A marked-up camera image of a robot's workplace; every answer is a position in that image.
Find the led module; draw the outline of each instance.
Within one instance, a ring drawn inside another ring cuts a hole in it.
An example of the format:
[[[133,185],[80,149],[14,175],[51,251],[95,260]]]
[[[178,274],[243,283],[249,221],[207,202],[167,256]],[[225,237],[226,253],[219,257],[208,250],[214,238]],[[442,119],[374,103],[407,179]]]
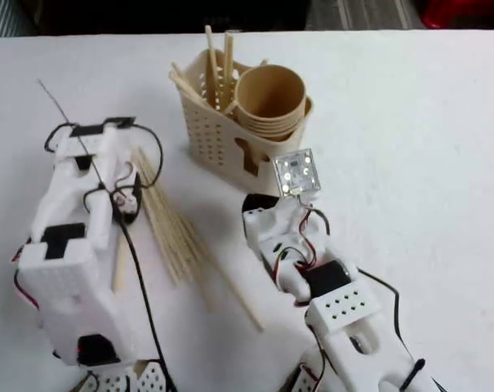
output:
[[[304,192],[318,191],[318,172],[314,165],[311,149],[282,155],[274,159],[274,169],[281,196],[297,196]]]

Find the white tabletop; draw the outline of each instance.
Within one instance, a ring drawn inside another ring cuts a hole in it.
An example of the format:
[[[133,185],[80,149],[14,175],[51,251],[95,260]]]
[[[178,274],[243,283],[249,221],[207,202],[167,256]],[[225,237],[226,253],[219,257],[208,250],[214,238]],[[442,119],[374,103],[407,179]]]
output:
[[[315,109],[302,146],[314,151],[318,205],[339,255],[399,289],[403,336],[449,392],[494,390],[494,32],[252,33],[235,42],[244,64],[268,57],[306,81]],[[167,73],[204,47],[202,34],[0,40],[0,390],[67,390],[83,374],[51,356],[12,288],[9,260],[51,178],[43,141],[62,120],[37,78],[76,122],[135,115],[158,131],[163,188],[264,320],[260,334],[219,276],[214,314],[193,287],[174,288],[142,216],[136,246],[179,391],[274,391],[313,344],[302,310],[245,244],[244,192],[186,152]],[[122,295],[140,353],[153,357],[127,267]],[[393,297],[376,291],[392,328]]]

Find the beige basket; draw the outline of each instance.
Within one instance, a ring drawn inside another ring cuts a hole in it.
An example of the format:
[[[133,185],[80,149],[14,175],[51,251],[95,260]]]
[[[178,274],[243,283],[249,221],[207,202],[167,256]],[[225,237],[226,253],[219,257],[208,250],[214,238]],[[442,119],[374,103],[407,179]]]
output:
[[[216,50],[219,77],[222,77],[223,53]],[[229,96],[234,96],[235,82],[249,67],[234,62],[234,81]],[[218,110],[229,102],[216,100],[211,76],[208,50],[202,51],[184,71],[190,86],[209,105],[195,100],[178,87],[181,104],[189,133],[190,153],[204,167],[225,180],[231,181],[250,192],[278,195],[272,158],[299,149],[306,120],[312,109],[312,100],[307,98],[305,117],[290,137],[284,141],[271,141],[253,135],[237,124],[234,114],[226,116]]]

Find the bamboo skewer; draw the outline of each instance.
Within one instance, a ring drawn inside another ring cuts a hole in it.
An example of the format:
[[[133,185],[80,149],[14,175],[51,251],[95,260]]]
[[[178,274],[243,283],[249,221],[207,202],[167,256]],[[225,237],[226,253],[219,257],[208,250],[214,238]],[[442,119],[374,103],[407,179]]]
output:
[[[168,245],[165,244],[165,241],[162,237],[162,232],[158,227],[158,217],[154,213],[154,208],[148,189],[145,189],[143,193],[143,201],[145,210],[147,211],[147,215],[149,216],[149,221],[150,225],[152,226],[154,237],[156,238],[160,251],[163,254],[163,262],[167,267],[168,273],[171,275],[172,282],[174,283],[174,285],[177,285],[177,283],[180,281],[180,272],[171,262],[174,258],[174,255],[172,254],[172,251],[168,247]]]
[[[143,152],[139,151],[138,154],[133,154],[133,158],[137,161],[140,174],[145,180],[151,181],[154,176],[152,174],[152,167]],[[177,272],[174,272],[176,282],[183,278],[187,278],[188,280],[195,278],[196,284],[201,290],[207,311],[212,312],[212,303],[203,286],[202,270],[198,268],[198,263],[195,262],[197,258],[201,259],[201,256],[187,243],[186,234],[183,233],[182,227],[176,225],[176,222],[179,220],[178,215],[168,207],[168,201],[164,193],[158,187],[152,187],[145,191],[147,193],[147,201],[153,205],[148,214],[152,216],[151,224],[158,245],[161,249],[166,248],[168,250],[164,254],[169,259],[166,263],[167,268],[169,270],[173,267],[177,269]]]
[[[203,250],[205,256],[207,257],[207,260],[212,264],[214,268],[220,273],[220,275],[223,277],[223,279],[226,281],[227,285],[230,288],[230,291],[236,296],[238,299],[239,303],[241,306],[245,309],[247,312],[248,317],[250,320],[254,323],[256,326],[257,330],[259,332],[263,332],[265,327],[263,327],[263,323],[260,321],[259,316],[256,314],[256,312],[251,308],[251,306],[247,303],[241,292],[239,291],[238,286],[236,283],[231,279],[231,277],[226,273],[225,269],[221,264],[214,258],[214,256],[209,252],[207,245],[199,238],[199,236],[195,233],[194,227],[192,224],[189,222],[185,222],[185,227],[191,233],[191,235],[195,238],[195,240],[198,242],[198,245],[200,248]]]
[[[145,156],[145,153],[141,149],[138,149],[137,153],[134,154],[134,157],[145,180],[150,181],[153,176],[153,169],[149,163],[149,160]],[[263,331],[263,325],[259,317],[256,315],[256,312],[249,306],[239,291],[238,286],[231,279],[231,277],[227,275],[225,269],[209,252],[207,245],[196,233],[196,230],[192,224],[182,215],[177,214],[174,210],[167,207],[168,198],[161,188],[151,187],[146,190],[150,191],[150,193],[154,195],[153,199],[156,206],[155,208],[157,208],[158,212],[163,214],[162,219],[156,219],[156,223],[158,223],[158,221],[164,222],[162,233],[168,236],[169,239],[167,241],[169,243],[175,243],[177,245],[176,250],[183,255],[182,257],[177,257],[180,264],[185,266],[183,270],[186,271],[187,268],[192,270],[192,275],[201,289],[202,298],[205,301],[207,309],[211,310],[212,306],[203,286],[203,263],[205,261],[216,268],[218,273],[223,277],[226,284],[229,286],[230,291],[236,296],[241,306],[245,309],[248,317],[254,323],[256,328],[259,331]]]
[[[208,54],[211,59],[211,70],[212,70],[212,78],[214,79],[214,90],[216,93],[216,100],[220,98],[220,79],[218,78],[217,73],[217,60],[216,60],[216,51],[214,50],[214,43],[212,43],[212,29],[208,24],[205,26],[205,34],[207,35],[207,44],[208,44]]]
[[[116,255],[116,265],[114,266],[112,290],[116,292],[123,287],[123,274],[125,268],[125,261],[127,260],[128,254],[127,240],[123,234],[118,236],[118,254]]]

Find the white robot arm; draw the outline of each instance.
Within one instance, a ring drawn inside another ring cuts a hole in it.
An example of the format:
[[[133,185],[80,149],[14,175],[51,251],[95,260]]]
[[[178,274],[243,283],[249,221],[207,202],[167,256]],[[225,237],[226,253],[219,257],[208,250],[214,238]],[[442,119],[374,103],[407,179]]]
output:
[[[112,193],[115,187],[124,188]],[[116,124],[76,126],[63,135],[16,283],[30,293],[55,355],[69,365],[100,368],[136,360],[128,320],[110,283],[118,230],[113,205],[128,223],[140,198],[130,146]]]
[[[303,355],[287,390],[438,391],[421,370],[424,360],[415,361],[390,330],[356,265],[336,258],[322,222],[311,217],[322,216],[308,204],[320,188],[311,151],[276,158],[274,166],[282,197],[247,196],[245,235],[278,289],[309,307],[305,322],[321,348]]]

